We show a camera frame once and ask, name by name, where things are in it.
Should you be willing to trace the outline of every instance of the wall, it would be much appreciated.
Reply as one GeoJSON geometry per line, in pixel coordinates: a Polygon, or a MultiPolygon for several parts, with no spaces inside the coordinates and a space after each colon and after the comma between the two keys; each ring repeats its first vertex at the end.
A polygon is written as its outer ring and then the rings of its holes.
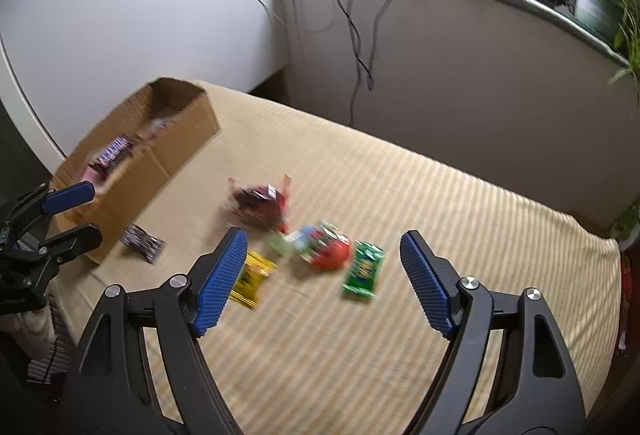
{"type": "Polygon", "coordinates": [[[256,0],[0,0],[0,33],[0,98],[51,171],[156,76],[249,91],[287,62],[256,0]]]}
{"type": "MultiPolygon", "coordinates": [[[[365,63],[383,2],[354,3],[365,63]]],[[[336,20],[322,33],[292,30],[302,44],[292,48],[292,102],[346,124],[355,81],[346,19],[331,0],[296,3],[303,29],[322,28],[332,11],[336,20]]],[[[606,227],[640,193],[637,92],[630,78],[608,86],[615,70],[495,0],[393,0],[355,127],[606,227]]]]}

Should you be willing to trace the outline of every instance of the yellow snack package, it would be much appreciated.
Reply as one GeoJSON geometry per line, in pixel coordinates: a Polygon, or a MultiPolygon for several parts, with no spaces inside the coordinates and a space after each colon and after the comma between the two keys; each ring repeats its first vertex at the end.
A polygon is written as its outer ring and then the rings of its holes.
{"type": "Polygon", "coordinates": [[[260,256],[255,251],[249,251],[246,254],[244,268],[242,268],[229,297],[242,305],[255,309],[258,304],[258,287],[275,268],[276,264],[271,260],[260,256]]]}

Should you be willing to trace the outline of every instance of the brown cardboard box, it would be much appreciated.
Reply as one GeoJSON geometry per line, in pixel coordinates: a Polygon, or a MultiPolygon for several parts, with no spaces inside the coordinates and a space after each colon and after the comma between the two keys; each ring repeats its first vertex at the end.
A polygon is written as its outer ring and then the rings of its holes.
{"type": "Polygon", "coordinates": [[[52,187],[78,182],[93,152],[117,136],[134,136],[153,119],[172,116],[171,125],[133,154],[108,177],[105,190],[94,200],[55,216],[63,231],[83,222],[100,226],[102,245],[88,256],[102,261],[151,198],[207,139],[218,130],[218,120],[207,93],[186,81],[158,78],[145,85],[98,123],[56,171],[52,187]]]}

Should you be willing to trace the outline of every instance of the beige tablecloth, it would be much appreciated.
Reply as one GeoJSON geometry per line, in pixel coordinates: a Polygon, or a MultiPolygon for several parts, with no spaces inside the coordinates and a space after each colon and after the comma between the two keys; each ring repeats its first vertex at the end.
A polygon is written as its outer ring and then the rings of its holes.
{"type": "MultiPolygon", "coordinates": [[[[78,339],[104,287],[156,287],[211,252],[229,218],[227,177],[279,184],[292,177],[290,226],[319,219],[388,256],[370,303],[343,298],[346,270],[292,259],[260,289],[255,311],[230,301],[200,340],[212,375],[246,435],[401,433],[446,342],[430,329],[399,261],[418,229],[461,275],[488,288],[542,290],[574,361],[586,410],[609,370],[618,325],[620,255],[569,216],[360,132],[239,92],[202,84],[222,127],[136,221],[168,245],[155,266],[117,246],[100,265],[76,261],[56,279],[78,339]]],[[[250,233],[250,246],[266,240],[250,233]]],[[[164,412],[177,418],[158,356],[148,351],[164,412]]],[[[469,417],[482,413],[499,335],[492,335],[469,417]]]]}

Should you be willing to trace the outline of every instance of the blue gripper pad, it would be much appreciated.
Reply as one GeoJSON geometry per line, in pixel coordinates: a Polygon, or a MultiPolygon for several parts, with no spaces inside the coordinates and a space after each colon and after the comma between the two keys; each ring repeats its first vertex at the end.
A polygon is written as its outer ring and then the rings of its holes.
{"type": "Polygon", "coordinates": [[[42,203],[42,211],[57,215],[81,204],[91,202],[95,197],[94,185],[87,181],[50,193],[42,203]]]}
{"type": "Polygon", "coordinates": [[[207,265],[213,265],[210,276],[200,287],[198,313],[192,323],[198,338],[218,323],[229,293],[244,266],[247,247],[246,233],[234,227],[220,241],[216,250],[211,255],[201,256],[191,270],[197,270],[196,266],[201,260],[207,265]]]}
{"type": "Polygon", "coordinates": [[[402,235],[400,260],[431,328],[454,338],[462,320],[458,274],[447,260],[433,255],[417,231],[402,235]]]}

